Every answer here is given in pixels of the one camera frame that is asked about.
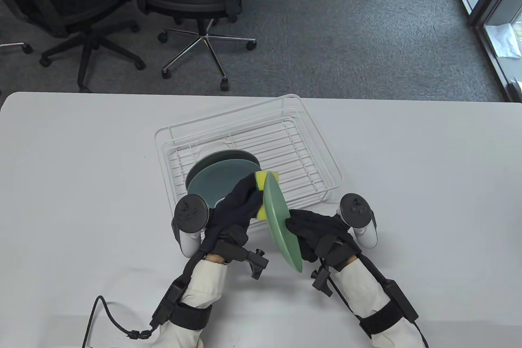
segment plate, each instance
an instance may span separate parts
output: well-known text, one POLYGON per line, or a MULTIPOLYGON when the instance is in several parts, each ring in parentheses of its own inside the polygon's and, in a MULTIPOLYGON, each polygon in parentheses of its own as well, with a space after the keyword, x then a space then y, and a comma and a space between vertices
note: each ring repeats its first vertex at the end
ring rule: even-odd
POLYGON ((194 164, 192 168, 188 171, 187 178, 185 180, 185 189, 188 189, 188 186, 190 185, 190 182, 194 179, 194 177, 204 168, 209 167, 210 165, 214 163, 218 163, 222 160, 229 160, 229 159, 243 159, 243 160, 250 160, 251 162, 257 164, 259 166, 259 160, 252 155, 250 152, 246 152, 243 150, 223 150, 211 153, 207 156, 205 156, 203 159, 201 159, 199 162, 194 164))
POLYGON ((285 220, 290 217, 290 212, 276 177, 272 173, 268 173, 266 176, 263 204, 266 208, 270 233, 283 258, 296 271, 302 272, 303 259, 297 236, 285 226, 285 220))
POLYGON ((260 170, 259 165, 250 160, 222 160, 197 173, 188 184, 187 193, 200 195, 209 208, 215 208, 240 180, 260 170))

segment sponge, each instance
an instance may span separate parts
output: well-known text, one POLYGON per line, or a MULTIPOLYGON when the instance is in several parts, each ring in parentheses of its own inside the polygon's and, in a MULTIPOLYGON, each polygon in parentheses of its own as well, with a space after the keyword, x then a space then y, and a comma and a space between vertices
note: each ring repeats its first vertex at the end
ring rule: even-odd
MULTIPOLYGON (((259 190, 265 189, 265 181, 266 181, 266 176, 268 173, 272 173, 274 175, 274 177, 276 178, 277 183, 279 184, 279 174, 276 173, 275 171, 257 171, 256 172, 257 189, 259 189, 259 190)), ((259 212, 257 212, 257 219, 258 220, 267 219, 265 204, 263 204, 261 206, 261 208, 259 208, 259 212)))
POLYGON ((279 174, 275 171, 256 171, 256 184, 257 189, 265 190, 265 181, 268 173, 272 173, 276 177, 276 181, 279 184, 279 174))

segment white sleeve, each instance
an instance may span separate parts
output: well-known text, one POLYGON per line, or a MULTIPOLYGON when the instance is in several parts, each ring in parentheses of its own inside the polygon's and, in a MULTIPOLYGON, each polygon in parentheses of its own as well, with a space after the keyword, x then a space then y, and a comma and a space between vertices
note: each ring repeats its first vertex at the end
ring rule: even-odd
MULTIPOLYGON (((181 302, 196 308, 206 308, 217 301, 223 292, 227 266, 201 260, 192 272, 192 278, 181 302)), ((203 348, 199 339, 201 330, 189 330, 165 322, 153 348, 203 348)))
MULTIPOLYGON (((375 277, 359 259, 345 266, 337 277, 350 308, 362 318, 375 314, 390 301, 375 277)), ((372 344, 378 348, 424 347, 419 331, 404 317, 384 332, 372 335, 372 344)))

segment gloved hand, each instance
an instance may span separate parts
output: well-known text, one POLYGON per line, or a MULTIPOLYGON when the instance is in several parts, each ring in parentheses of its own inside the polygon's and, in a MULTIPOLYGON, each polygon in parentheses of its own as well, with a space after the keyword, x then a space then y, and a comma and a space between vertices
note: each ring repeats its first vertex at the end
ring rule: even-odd
POLYGON ((285 225, 297 236, 301 256, 305 261, 315 262, 321 257, 328 266, 341 271, 353 255, 362 253, 354 238, 347 232, 348 225, 341 219, 292 209, 285 225))
POLYGON ((210 209, 200 249, 211 253, 220 235, 233 225, 239 225, 246 233, 250 219, 256 217, 262 205, 263 192, 257 189, 256 176, 252 173, 240 180, 216 208, 210 209))

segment gray carpet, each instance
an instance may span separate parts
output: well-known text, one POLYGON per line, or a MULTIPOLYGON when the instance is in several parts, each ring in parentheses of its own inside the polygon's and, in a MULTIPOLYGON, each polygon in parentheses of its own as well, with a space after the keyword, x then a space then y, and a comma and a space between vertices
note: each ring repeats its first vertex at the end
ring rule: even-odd
MULTIPOLYGON (((156 39, 170 18, 142 15, 129 3, 102 21, 134 18, 142 31, 110 37, 142 57, 144 71, 111 52, 94 52, 86 84, 97 93, 278 96, 314 98, 502 101, 485 56, 466 27, 460 0, 243 0, 235 24, 222 20, 215 33, 255 36, 257 49, 216 42, 231 82, 220 76, 201 44, 163 80, 161 67, 190 42, 171 34, 156 39)), ((25 40, 35 52, 0 53, 0 104, 15 91, 76 92, 81 49, 57 55, 50 68, 38 64, 41 51, 59 43, 16 20, 2 4, 0 42, 25 40)), ((194 29, 195 23, 185 22, 194 29)))

